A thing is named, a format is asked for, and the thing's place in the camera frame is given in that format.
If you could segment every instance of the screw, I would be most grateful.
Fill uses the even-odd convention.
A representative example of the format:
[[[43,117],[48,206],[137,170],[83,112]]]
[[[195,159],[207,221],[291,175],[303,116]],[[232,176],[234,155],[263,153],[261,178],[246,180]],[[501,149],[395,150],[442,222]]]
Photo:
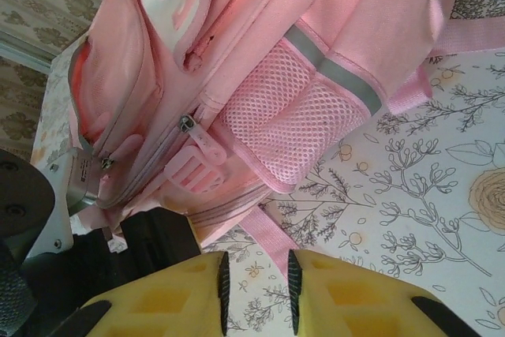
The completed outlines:
[[[0,169],[7,171],[18,171],[19,167],[14,162],[3,161],[0,163]]]
[[[10,204],[6,206],[6,213],[12,217],[24,217],[26,210],[22,205]]]

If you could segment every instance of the table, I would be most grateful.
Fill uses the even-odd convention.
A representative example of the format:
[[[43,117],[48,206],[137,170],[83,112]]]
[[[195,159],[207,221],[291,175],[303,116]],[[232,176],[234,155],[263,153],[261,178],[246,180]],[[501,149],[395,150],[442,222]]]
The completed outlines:
[[[505,0],[480,4],[459,0],[455,16],[505,9]],[[79,43],[51,66],[38,168],[68,146],[66,76]],[[379,112],[295,193],[263,207],[300,247],[422,286],[481,335],[505,335],[505,51],[432,58],[425,68],[435,100]],[[217,249],[231,260],[229,335],[292,335],[286,283],[267,254],[240,227],[208,247]]]

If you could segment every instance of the pink backpack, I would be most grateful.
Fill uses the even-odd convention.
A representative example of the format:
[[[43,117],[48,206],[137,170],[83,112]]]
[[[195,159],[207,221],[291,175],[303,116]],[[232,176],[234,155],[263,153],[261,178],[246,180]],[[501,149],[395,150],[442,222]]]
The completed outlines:
[[[103,0],[69,74],[73,144],[103,163],[81,219],[119,233],[161,205],[202,245],[241,221],[261,240],[259,201],[431,96],[424,59],[505,44],[504,18],[449,21],[454,1]]]

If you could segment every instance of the pink mesh pocket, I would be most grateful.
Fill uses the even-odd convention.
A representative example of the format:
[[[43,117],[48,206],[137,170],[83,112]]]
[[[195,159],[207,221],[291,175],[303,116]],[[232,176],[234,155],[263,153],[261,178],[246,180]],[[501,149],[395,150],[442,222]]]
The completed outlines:
[[[290,192],[324,152],[368,117],[282,41],[246,78],[217,130],[273,190]]]
[[[149,35],[136,0],[103,0],[89,30],[80,78],[71,84],[79,130],[109,155],[143,134],[161,95]]]

